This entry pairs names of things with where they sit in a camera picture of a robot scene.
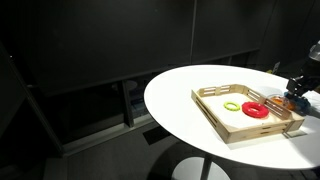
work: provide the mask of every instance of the yellow-green ring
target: yellow-green ring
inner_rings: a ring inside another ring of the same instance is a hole
[[[229,111],[239,111],[240,110],[240,105],[231,101],[227,101],[223,104],[224,108],[228,109]]]

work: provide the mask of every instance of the red plastic object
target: red plastic object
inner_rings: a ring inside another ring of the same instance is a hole
[[[264,118],[269,114],[268,108],[256,102],[245,102],[242,104],[242,111],[253,118]]]

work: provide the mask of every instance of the white round table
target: white round table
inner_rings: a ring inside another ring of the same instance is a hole
[[[209,154],[260,167],[310,169],[320,165],[320,95],[304,96],[312,105],[300,130],[290,138],[282,134],[226,144],[191,99],[191,90],[242,84],[264,96],[283,94],[288,80],[251,69],[186,66],[166,71],[147,86],[145,103],[152,117],[182,141]]]

